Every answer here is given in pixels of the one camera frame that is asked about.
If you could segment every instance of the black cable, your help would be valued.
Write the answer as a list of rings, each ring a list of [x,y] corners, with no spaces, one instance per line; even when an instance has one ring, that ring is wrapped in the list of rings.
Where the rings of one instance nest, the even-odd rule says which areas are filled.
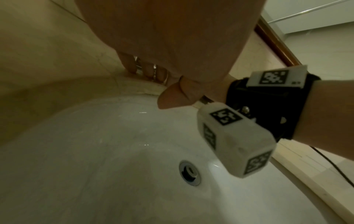
[[[354,187],[354,183],[340,170],[339,167],[337,167],[337,165],[332,162],[327,156],[325,156],[324,154],[322,154],[320,151],[318,151],[318,149],[316,149],[315,147],[310,146],[313,150],[315,150],[318,154],[320,154],[321,156],[323,156],[330,164],[332,164],[332,166],[342,175],[342,177],[344,177],[344,179],[352,186]]]

